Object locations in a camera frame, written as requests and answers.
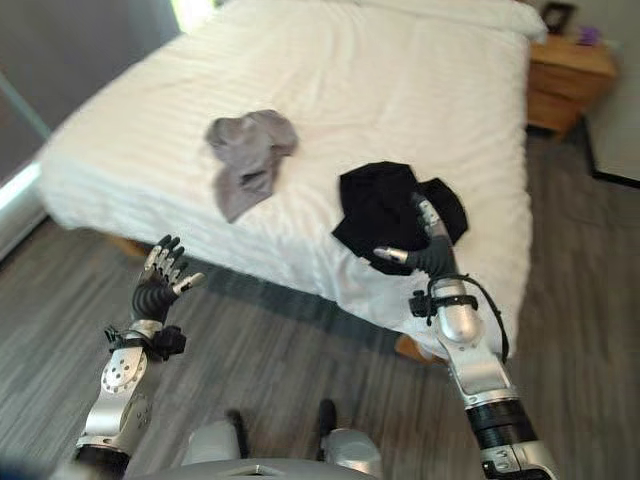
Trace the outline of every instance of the nightstand drawer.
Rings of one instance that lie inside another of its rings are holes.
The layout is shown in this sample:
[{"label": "nightstand drawer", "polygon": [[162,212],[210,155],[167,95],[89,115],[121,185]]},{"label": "nightstand drawer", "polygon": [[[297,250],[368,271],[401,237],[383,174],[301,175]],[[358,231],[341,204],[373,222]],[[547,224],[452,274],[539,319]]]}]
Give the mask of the nightstand drawer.
[{"label": "nightstand drawer", "polygon": [[604,91],[611,80],[565,67],[533,63],[529,72],[529,89],[554,93],[588,104]]},{"label": "nightstand drawer", "polygon": [[529,90],[527,103],[529,124],[552,130],[567,130],[580,114],[574,101],[538,90]]}]

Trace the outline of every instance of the gray cloth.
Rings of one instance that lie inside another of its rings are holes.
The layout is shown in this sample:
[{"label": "gray cloth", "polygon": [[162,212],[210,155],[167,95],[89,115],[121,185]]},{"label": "gray cloth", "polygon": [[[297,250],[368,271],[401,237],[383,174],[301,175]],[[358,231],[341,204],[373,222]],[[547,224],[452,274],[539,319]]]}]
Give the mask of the gray cloth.
[{"label": "gray cloth", "polygon": [[229,223],[273,195],[282,157],[291,155],[298,144],[291,122],[274,110],[218,118],[206,139],[225,164],[215,179],[215,190]]}]

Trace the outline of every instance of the black cloth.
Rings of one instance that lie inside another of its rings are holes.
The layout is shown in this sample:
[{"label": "black cloth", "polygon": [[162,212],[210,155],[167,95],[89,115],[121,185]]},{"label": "black cloth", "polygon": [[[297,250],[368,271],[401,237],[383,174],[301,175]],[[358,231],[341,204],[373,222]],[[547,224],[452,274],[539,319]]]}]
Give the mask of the black cloth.
[{"label": "black cloth", "polygon": [[427,197],[447,227],[455,244],[467,231],[467,216],[458,197],[439,178],[418,183],[409,165],[369,163],[340,176],[344,219],[333,236],[358,257],[387,275],[410,275],[411,269],[376,257],[373,249],[390,246],[421,250],[429,246],[418,225],[411,194]]}]

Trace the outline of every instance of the wooden floor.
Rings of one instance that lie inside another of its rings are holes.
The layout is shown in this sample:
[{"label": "wooden floor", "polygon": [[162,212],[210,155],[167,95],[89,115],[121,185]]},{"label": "wooden floor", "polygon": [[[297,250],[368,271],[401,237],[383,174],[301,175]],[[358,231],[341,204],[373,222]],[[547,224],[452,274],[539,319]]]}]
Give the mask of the wooden floor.
[{"label": "wooden floor", "polygon": [[[532,270],[509,364],[563,479],[637,478],[640,192],[591,179],[582,150],[528,142]],[[0,458],[67,458],[124,326],[140,261],[44,224],[0,271]],[[310,458],[318,402],[381,447],[388,479],[480,479],[442,368],[393,353],[396,334],[334,304],[220,268],[175,308],[187,352],[166,365],[130,473],[177,465],[189,433],[236,407],[257,456]]]}]

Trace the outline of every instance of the white duvet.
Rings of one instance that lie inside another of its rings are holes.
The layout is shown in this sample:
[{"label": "white duvet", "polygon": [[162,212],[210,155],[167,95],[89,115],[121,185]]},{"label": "white duvet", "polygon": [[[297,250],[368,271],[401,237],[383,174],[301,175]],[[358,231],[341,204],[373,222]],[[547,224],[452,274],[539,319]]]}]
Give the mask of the white duvet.
[{"label": "white duvet", "polygon": [[[335,300],[442,354],[407,304],[426,277],[385,276],[331,235],[340,174],[409,163],[463,201],[458,263],[492,293],[513,343],[531,239],[527,36],[542,31],[532,10],[498,0],[234,0],[55,132],[38,156],[42,197],[66,227],[150,243],[180,235],[195,257]],[[215,118],[265,108],[291,120],[300,145],[275,195],[230,225],[203,136]],[[498,350],[494,322],[488,330]]]}]

